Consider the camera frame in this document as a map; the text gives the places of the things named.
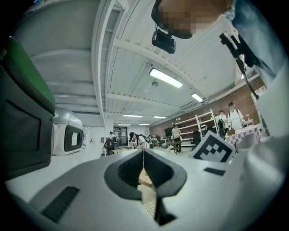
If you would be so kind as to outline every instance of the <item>brown wall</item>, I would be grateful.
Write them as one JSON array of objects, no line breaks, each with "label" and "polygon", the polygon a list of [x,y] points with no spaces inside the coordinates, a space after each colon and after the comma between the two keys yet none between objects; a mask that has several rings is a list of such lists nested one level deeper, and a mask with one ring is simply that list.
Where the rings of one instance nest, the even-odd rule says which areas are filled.
[{"label": "brown wall", "polygon": [[[259,89],[260,87],[264,86],[263,81],[261,80],[261,78],[256,78],[255,80],[251,81],[251,85],[253,87],[254,90]],[[195,117],[195,115],[202,115],[206,112],[209,112],[210,109],[212,109],[215,113],[215,115],[217,116],[219,114],[220,110],[225,111],[225,115],[228,116],[228,103],[229,102],[233,102],[236,105],[236,109],[239,109],[242,113],[242,115],[244,116],[244,119],[247,120],[246,115],[249,114],[249,118],[254,120],[254,124],[259,124],[259,118],[258,118],[258,114],[254,105],[254,102],[251,98],[251,91],[249,89],[249,87],[247,85],[239,88],[238,90],[234,91],[233,93],[213,102],[210,103],[208,105],[205,105],[195,111],[186,113],[182,116],[179,116],[181,118],[181,121],[184,120],[188,120],[190,118]],[[206,116],[202,118],[202,121],[205,120],[209,120],[210,116]],[[176,121],[174,119],[163,122],[161,124],[152,126],[149,128],[149,133],[150,135],[159,135],[159,136],[165,136],[165,132],[164,130],[168,127],[172,126],[172,123],[175,123]],[[181,126],[185,127],[185,126],[189,126],[189,125],[193,125],[196,124],[196,120],[181,124]],[[214,126],[214,122],[210,122],[207,124],[208,127]],[[190,131],[194,131],[194,130],[198,130],[197,126],[194,127],[190,127],[187,129],[182,129],[182,133],[185,132],[190,132]],[[183,138],[187,138],[191,136],[191,134],[187,134],[187,135],[182,135]]]}]

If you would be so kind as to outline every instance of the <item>white label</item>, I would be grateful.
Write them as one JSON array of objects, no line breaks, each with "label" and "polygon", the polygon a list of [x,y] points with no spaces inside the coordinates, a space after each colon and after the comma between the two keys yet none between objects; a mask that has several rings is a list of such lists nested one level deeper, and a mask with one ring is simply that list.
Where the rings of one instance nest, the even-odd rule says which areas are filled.
[{"label": "white label", "polygon": [[77,134],[78,134],[78,133],[76,133],[76,132],[74,132],[74,133],[72,134],[72,142],[71,142],[71,145],[72,145],[72,146],[74,146],[74,145],[77,144]]}]

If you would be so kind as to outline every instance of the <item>checkered tablecloth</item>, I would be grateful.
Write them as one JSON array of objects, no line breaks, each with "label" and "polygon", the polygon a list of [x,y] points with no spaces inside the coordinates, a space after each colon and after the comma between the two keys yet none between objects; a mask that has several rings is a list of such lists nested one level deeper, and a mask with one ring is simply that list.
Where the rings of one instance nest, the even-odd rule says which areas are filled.
[{"label": "checkered tablecloth", "polygon": [[230,136],[226,137],[225,141],[227,141],[229,144],[234,146],[235,143],[241,142],[243,137],[246,136],[247,134],[250,134],[250,133],[255,133],[257,142],[260,141],[260,138],[261,138],[260,131],[254,125],[236,130],[235,135],[230,135]]}]

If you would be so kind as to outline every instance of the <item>ceiling fixture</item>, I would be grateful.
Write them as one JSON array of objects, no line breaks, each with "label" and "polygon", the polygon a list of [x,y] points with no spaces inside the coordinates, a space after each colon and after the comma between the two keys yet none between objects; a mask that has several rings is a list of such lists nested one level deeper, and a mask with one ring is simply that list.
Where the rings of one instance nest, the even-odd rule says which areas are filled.
[{"label": "ceiling fixture", "polygon": [[159,70],[156,70],[155,68],[152,68],[152,70],[149,73],[151,76],[160,79],[162,81],[165,81],[177,88],[180,88],[182,86],[182,83],[180,83],[179,81],[176,81],[175,79],[173,79],[172,77],[166,75],[163,72],[160,72]]},{"label": "ceiling fixture", "polygon": [[142,115],[123,115],[123,117],[143,117]]},{"label": "ceiling fixture", "polygon": [[192,94],[192,96],[199,102],[202,102],[203,99],[201,97],[199,97],[196,93],[195,94]]}]

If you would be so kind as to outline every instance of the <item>blue shirt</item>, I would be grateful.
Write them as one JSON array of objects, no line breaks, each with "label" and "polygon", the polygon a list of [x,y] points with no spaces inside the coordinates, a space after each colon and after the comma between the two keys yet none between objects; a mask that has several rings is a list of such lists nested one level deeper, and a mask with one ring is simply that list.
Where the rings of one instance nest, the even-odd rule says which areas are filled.
[{"label": "blue shirt", "polygon": [[224,15],[259,59],[262,79],[267,86],[270,85],[287,58],[275,31],[248,0],[233,0],[231,9]]}]

